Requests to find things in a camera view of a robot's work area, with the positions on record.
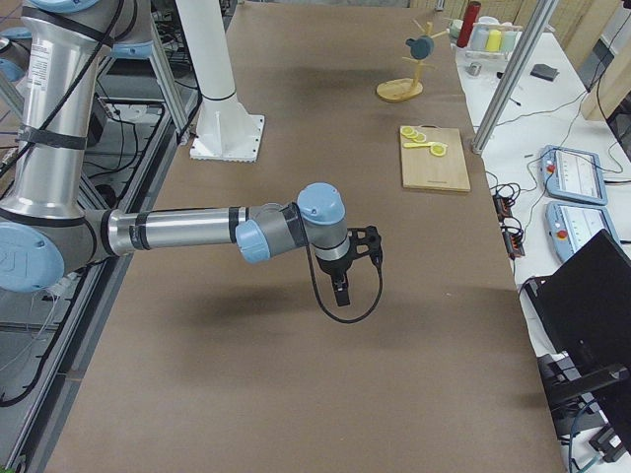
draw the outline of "white table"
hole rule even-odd
[[[465,68],[473,61],[482,65],[481,73],[477,77],[471,77],[465,71]],[[547,82],[529,74],[532,66],[537,63],[545,63],[558,69],[559,75],[554,82]],[[471,122],[477,126],[499,84],[496,73],[504,71],[506,61],[467,57],[464,51],[459,50],[456,52],[456,64],[462,88],[466,94]],[[523,189],[534,188],[535,183],[526,169],[526,163],[540,156],[544,146],[561,145],[568,134],[570,123],[575,118],[570,134],[563,146],[598,153],[603,168],[617,169],[617,164],[608,154],[609,148],[616,141],[606,123],[604,121],[586,121],[579,114],[579,105],[585,96],[581,96],[581,94],[585,92],[585,87],[559,43],[552,34],[544,34],[512,95],[512,98],[518,101],[521,106],[509,101],[500,118],[500,123],[519,115],[552,110],[574,99],[576,101],[553,113],[522,117],[515,122],[496,127],[482,155],[487,170],[497,175],[500,183],[517,182]],[[610,154],[623,165],[624,171],[621,174],[606,172],[605,179],[631,178],[631,164],[617,143],[611,147]],[[532,163],[530,170],[536,176],[536,189],[532,192],[522,193],[512,209],[513,214],[524,226],[528,222],[532,205],[543,193],[539,165]],[[495,183],[495,179],[489,176],[489,185]],[[631,211],[629,210],[631,185],[608,185],[606,190],[609,198],[607,209],[619,237],[631,239]],[[545,195],[532,211],[531,223],[526,231],[526,257],[516,260],[515,282],[518,286],[531,276],[550,275],[561,265],[554,252],[545,223],[545,205],[550,200],[557,199],[551,199]],[[627,254],[631,255],[631,246],[626,246],[624,249]],[[542,356],[546,353],[554,353],[551,343],[525,294],[522,294],[522,307],[530,340],[536,354]],[[596,432],[597,430],[585,431],[574,441],[573,456],[582,466],[594,455],[594,451],[588,444],[588,439]],[[567,449],[565,448],[563,448],[563,455],[567,457]],[[631,471],[631,455],[625,454],[613,464],[600,462],[590,471],[594,473],[629,472]]]

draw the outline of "black monitor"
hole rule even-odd
[[[588,390],[631,451],[631,260],[600,231],[546,279],[536,298],[555,348],[568,352],[582,378],[598,379],[610,367],[627,370]]]

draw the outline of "brown table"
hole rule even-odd
[[[258,162],[182,150],[157,205],[288,202],[331,182],[349,225],[384,238],[378,311],[327,319],[302,251],[255,266],[229,245],[139,253],[48,471],[564,471],[482,162],[466,152],[470,193],[401,186],[400,124],[473,135],[444,37],[421,97],[375,95],[412,73],[417,13],[240,6],[229,44],[241,101],[266,115]],[[350,278],[345,316],[377,288],[369,263]]]

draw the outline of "red cylinder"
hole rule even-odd
[[[477,14],[480,13],[480,2],[469,2],[464,12],[464,18],[462,19],[462,28],[460,29],[460,36],[457,37],[456,46],[466,47],[469,44],[469,38],[473,31],[473,24],[477,19]]]

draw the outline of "wooden cutting board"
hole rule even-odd
[[[403,126],[405,125],[399,128],[403,187],[458,192],[471,190],[460,132],[457,128],[412,126],[425,134],[427,141],[439,141],[448,145],[447,153],[437,157],[430,153],[429,148],[403,148],[404,143],[412,142],[400,134]]]

